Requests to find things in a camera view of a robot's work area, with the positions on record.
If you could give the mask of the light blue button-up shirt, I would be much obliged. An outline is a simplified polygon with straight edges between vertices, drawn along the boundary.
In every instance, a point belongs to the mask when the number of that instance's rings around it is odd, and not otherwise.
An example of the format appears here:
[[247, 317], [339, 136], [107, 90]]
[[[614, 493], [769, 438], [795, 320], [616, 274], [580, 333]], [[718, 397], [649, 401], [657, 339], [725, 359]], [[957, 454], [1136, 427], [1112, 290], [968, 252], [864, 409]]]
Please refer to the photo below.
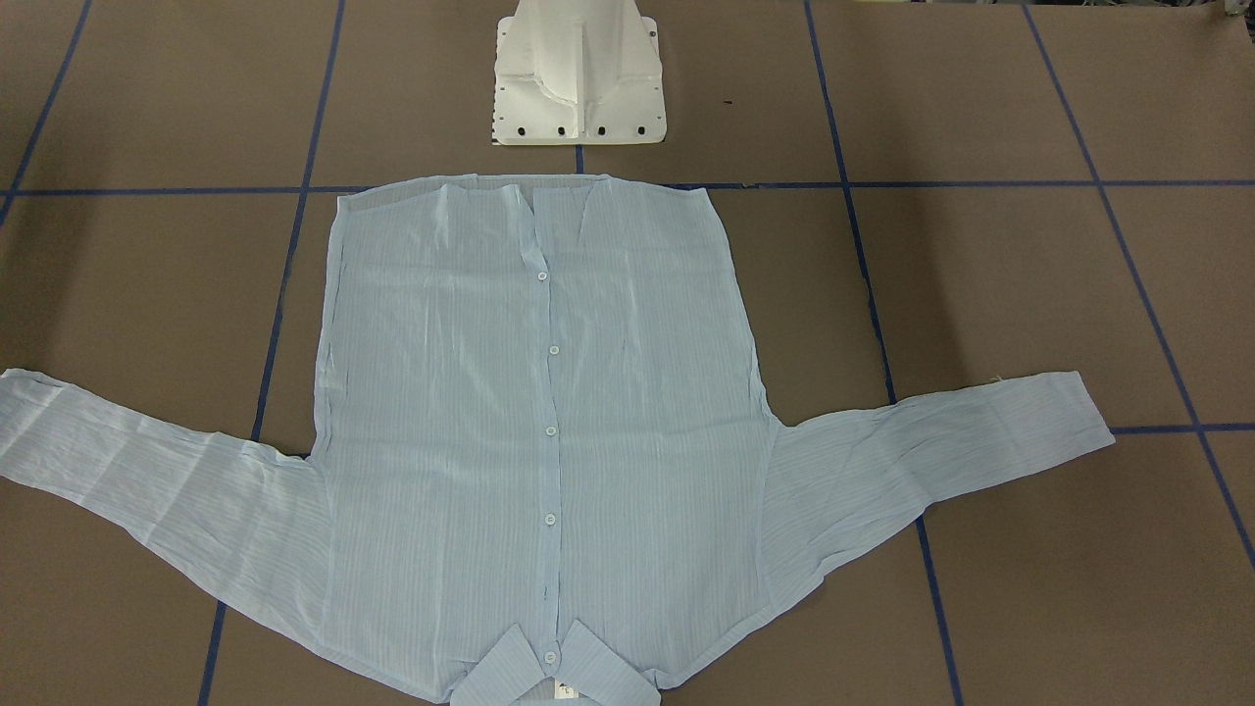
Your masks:
[[423, 177], [339, 199], [305, 459], [3, 375], [3, 475], [434, 703], [656, 705], [932, 502], [1112, 445], [1079, 374], [771, 410], [703, 189]]

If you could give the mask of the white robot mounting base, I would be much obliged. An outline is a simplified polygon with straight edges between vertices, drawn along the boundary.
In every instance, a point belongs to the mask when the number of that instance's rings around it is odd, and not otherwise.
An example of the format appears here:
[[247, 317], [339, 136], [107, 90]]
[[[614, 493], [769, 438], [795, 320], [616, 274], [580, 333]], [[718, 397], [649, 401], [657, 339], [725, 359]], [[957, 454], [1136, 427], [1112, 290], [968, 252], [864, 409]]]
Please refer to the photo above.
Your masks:
[[521, 1], [496, 28], [497, 145], [665, 139], [659, 28], [635, 1]]

